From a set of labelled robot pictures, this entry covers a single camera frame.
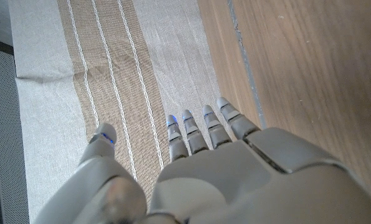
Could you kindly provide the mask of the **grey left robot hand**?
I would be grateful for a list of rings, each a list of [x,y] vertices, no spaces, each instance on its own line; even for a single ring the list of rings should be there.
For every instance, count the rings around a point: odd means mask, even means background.
[[[192,113],[166,118],[170,163],[147,198],[114,158],[103,123],[37,223],[371,223],[371,196],[338,159],[279,128],[260,129],[225,98],[210,106],[206,143]]]

